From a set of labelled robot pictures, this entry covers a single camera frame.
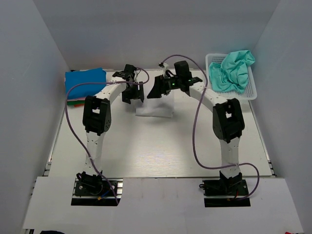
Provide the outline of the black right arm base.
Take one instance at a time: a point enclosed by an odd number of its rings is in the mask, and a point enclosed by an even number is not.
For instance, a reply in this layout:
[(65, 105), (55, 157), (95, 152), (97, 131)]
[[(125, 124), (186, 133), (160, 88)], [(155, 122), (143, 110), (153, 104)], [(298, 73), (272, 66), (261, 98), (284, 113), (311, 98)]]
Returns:
[(235, 177), (226, 178), (219, 173), (219, 179), (207, 179), (199, 184), (204, 192), (204, 206), (206, 208), (250, 207), (250, 199), (246, 180), (242, 173)]

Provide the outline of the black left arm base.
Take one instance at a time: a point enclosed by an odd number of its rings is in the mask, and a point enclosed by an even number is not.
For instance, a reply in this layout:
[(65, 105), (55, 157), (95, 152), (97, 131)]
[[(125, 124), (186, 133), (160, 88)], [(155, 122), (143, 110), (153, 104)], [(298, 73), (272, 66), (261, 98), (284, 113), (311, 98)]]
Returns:
[(122, 196), (123, 180), (106, 181), (99, 175), (78, 173), (74, 183), (71, 205), (115, 207)]

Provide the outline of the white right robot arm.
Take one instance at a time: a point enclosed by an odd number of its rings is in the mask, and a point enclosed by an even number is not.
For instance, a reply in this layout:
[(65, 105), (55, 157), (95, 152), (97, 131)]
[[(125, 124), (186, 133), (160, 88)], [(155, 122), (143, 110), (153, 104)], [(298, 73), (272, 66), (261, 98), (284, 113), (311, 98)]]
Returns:
[(221, 191), (232, 194), (238, 188), (238, 181), (242, 180), (239, 168), (238, 145), (242, 131), (245, 128), (241, 106), (236, 98), (225, 99), (218, 96), (207, 84), (198, 77), (175, 75), (155, 77), (154, 85), (147, 98), (161, 98), (171, 90), (179, 89), (188, 96), (200, 101), (213, 114), (213, 132), (219, 139), (221, 147), (220, 170)]

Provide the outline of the white t shirt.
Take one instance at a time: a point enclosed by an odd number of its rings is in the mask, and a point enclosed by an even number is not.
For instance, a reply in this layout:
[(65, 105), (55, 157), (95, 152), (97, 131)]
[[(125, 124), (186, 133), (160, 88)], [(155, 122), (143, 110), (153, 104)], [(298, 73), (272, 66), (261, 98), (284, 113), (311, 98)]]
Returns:
[(174, 94), (169, 93), (161, 98), (147, 99), (136, 104), (136, 116), (171, 118), (175, 109)]

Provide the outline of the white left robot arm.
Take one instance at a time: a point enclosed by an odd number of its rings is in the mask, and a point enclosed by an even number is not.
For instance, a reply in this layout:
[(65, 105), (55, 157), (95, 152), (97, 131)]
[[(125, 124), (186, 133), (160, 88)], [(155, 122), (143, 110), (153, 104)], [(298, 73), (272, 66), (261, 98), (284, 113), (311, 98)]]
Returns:
[(144, 102), (143, 82), (137, 81), (141, 69), (124, 69), (115, 72), (112, 80), (94, 96), (87, 96), (84, 103), (82, 123), (87, 136), (87, 150), (84, 172), (98, 176), (102, 173), (102, 147), (104, 136), (112, 124), (111, 104), (121, 95), (122, 101)]

